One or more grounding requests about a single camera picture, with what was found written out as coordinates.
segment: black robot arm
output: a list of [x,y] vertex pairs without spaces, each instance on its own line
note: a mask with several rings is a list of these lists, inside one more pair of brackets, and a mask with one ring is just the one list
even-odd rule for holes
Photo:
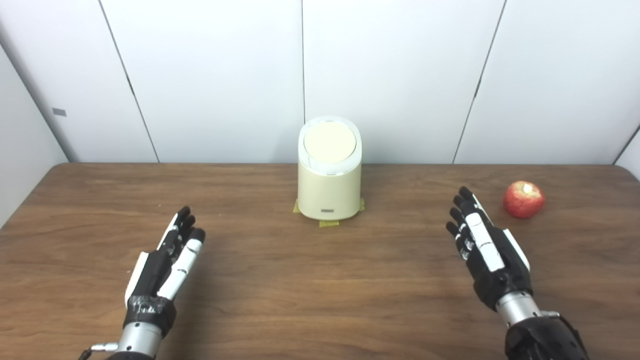
[[464,186],[447,223],[474,280],[478,299],[507,325],[509,360],[588,360],[579,333],[559,313],[541,311],[533,299],[529,261],[508,229],[495,227]]

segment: yellow tape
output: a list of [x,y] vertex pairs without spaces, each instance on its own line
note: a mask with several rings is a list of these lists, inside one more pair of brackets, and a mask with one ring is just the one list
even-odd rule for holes
[[340,225],[340,222],[338,220],[335,221],[319,221],[319,226],[320,227],[325,227],[325,226],[338,226]]
[[[360,209],[358,211],[364,211],[364,199],[360,198]],[[300,208],[298,207],[298,200],[296,199],[296,204],[293,206],[293,212],[294,213],[299,213],[300,212]],[[326,227],[326,226],[338,226],[340,225],[340,222],[338,220],[336,221],[320,221],[319,222],[319,226],[320,227]]]

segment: masking tape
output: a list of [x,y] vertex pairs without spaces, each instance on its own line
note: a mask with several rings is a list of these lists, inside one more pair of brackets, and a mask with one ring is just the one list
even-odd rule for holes
[[338,220],[335,220],[335,221],[319,221],[319,227],[338,226],[338,225],[340,225],[340,222]]

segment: black tape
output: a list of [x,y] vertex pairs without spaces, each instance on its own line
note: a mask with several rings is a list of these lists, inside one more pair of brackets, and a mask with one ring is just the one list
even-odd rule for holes
[[164,338],[173,327],[177,310],[173,301],[163,297],[132,296],[127,302],[127,316],[122,327],[132,322],[152,323],[159,327]]

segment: robotic hand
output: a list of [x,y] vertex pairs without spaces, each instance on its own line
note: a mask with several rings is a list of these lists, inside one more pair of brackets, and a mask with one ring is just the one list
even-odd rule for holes
[[508,327],[509,360],[588,360],[580,335],[555,311],[540,311],[533,300],[529,262],[508,229],[495,227],[476,196],[464,186],[447,223],[474,279],[476,295]]
[[118,343],[94,344],[92,352],[114,352],[107,360],[153,360],[160,341],[173,327],[173,299],[202,248],[205,233],[193,227],[196,218],[188,206],[173,216],[153,252],[141,252],[125,291],[127,315]]

